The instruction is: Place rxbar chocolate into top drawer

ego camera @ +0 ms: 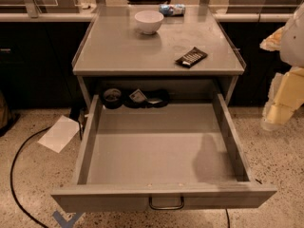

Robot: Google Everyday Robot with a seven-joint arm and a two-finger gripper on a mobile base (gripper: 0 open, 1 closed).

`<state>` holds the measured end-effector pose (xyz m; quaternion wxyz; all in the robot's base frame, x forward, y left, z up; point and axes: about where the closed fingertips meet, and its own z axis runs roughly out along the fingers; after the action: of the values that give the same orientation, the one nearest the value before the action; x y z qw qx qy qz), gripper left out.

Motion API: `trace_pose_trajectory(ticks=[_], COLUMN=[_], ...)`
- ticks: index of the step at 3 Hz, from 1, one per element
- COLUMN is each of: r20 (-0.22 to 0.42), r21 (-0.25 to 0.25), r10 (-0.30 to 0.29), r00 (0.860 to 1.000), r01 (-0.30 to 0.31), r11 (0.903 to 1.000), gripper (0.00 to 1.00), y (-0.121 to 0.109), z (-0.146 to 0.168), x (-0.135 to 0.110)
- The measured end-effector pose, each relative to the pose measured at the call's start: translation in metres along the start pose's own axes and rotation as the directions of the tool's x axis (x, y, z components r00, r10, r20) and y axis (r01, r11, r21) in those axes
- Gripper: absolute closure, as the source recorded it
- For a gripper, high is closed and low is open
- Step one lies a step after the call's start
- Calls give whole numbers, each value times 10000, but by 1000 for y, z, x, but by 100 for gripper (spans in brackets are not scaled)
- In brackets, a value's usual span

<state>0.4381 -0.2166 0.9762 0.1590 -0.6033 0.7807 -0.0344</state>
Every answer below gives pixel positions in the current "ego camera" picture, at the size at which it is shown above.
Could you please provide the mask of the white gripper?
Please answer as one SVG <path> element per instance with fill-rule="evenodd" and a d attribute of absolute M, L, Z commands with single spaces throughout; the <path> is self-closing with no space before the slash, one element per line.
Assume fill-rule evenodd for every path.
<path fill-rule="evenodd" d="M 277 29 L 259 46 L 267 51 L 280 50 L 281 60 L 292 66 L 287 73 L 275 75 L 262 112 L 261 127 L 274 131 L 288 122 L 304 104 L 304 3 L 284 28 Z"/>

